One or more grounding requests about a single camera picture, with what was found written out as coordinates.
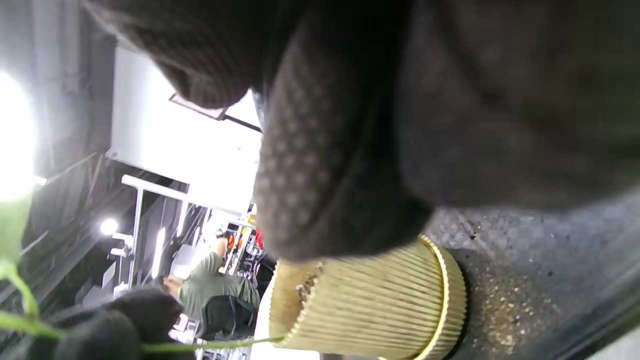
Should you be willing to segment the person's left hand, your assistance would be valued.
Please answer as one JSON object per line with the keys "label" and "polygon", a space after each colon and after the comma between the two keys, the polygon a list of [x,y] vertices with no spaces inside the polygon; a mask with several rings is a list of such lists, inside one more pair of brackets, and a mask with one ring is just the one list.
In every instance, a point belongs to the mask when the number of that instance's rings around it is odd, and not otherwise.
{"label": "person's left hand", "polygon": [[144,353],[144,344],[167,344],[182,305],[157,287],[124,292],[99,305],[78,305],[51,318],[64,339],[26,335],[3,360],[194,360],[194,351]]}

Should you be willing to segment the person's right hand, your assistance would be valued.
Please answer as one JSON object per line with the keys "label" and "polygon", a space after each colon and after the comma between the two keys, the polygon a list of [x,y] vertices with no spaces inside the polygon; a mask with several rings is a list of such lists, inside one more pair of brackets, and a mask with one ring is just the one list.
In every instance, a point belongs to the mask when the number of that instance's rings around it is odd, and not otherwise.
{"label": "person's right hand", "polygon": [[263,96],[274,257],[369,256],[437,208],[639,183],[637,0],[87,0],[204,109]]}

